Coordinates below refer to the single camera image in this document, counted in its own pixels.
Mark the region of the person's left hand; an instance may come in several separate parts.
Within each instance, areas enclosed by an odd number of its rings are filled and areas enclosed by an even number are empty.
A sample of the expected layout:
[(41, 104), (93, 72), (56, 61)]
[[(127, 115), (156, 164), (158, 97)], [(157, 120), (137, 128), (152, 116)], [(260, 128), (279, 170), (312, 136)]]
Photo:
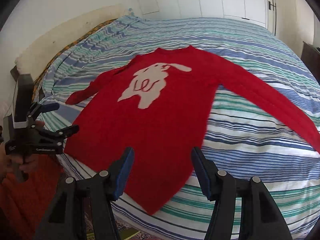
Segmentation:
[(39, 163), (39, 156), (25, 147), (27, 139), (20, 137), (17, 141), (18, 149), (9, 155), (5, 151), (5, 142), (1, 143), (1, 180), (13, 173), (18, 181), (22, 181), (20, 177), (22, 174), (28, 174), (37, 169)]

